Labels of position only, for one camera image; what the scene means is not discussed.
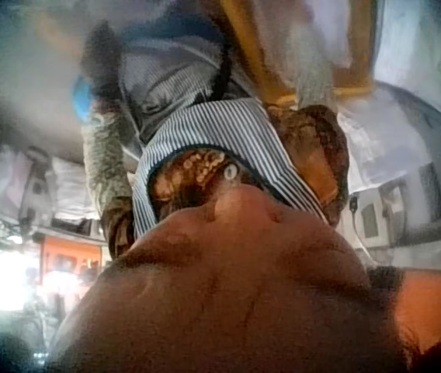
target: blue and white striped fabric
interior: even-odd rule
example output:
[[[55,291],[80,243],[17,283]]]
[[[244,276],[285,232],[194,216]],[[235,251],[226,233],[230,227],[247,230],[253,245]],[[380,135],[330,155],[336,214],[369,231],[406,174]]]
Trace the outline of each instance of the blue and white striped fabric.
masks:
[[[298,176],[262,104],[244,98],[182,108],[160,126],[137,167],[133,192],[137,237],[158,223],[148,193],[151,174],[168,157],[187,148],[224,150],[258,175],[283,203],[312,212],[327,222],[317,197]]]

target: blue object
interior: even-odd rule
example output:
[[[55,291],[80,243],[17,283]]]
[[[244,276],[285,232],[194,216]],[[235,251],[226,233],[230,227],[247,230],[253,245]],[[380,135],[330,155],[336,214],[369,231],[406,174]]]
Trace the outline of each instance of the blue object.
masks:
[[[129,44],[144,38],[175,39],[188,35],[197,35],[216,44],[224,42],[224,35],[215,26],[199,16],[185,16],[178,12],[170,12],[154,23],[128,26],[119,38]],[[72,106],[79,119],[86,121],[91,102],[91,86],[80,76],[72,94]]]

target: brown patterned cloth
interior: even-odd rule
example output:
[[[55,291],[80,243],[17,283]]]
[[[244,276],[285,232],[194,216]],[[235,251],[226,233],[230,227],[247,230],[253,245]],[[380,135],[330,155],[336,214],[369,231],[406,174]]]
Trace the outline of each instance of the brown patterned cloth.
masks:
[[[317,194],[332,226],[348,200],[349,153],[336,114],[326,106],[266,107],[298,173]]]
[[[271,106],[267,111],[297,171],[317,194],[330,224],[336,226],[348,200],[349,168],[346,137],[336,115],[325,106],[297,112]],[[113,259],[133,245],[131,197],[116,197],[106,205],[102,227]]]
[[[131,197],[113,198],[102,214],[103,234],[112,260],[124,254],[134,243],[134,215]]]

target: person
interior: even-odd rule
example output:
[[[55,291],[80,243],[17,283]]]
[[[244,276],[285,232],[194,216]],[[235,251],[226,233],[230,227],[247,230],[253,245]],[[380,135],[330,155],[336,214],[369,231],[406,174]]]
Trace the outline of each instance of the person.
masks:
[[[418,277],[368,274],[333,229],[348,154],[329,75],[295,111],[264,106],[220,40],[193,27],[124,50],[105,23],[88,38],[85,167],[114,263],[58,330],[47,370],[414,367],[421,326],[422,352],[441,341],[432,320],[398,332]],[[143,145],[133,188],[118,134],[129,114]]]

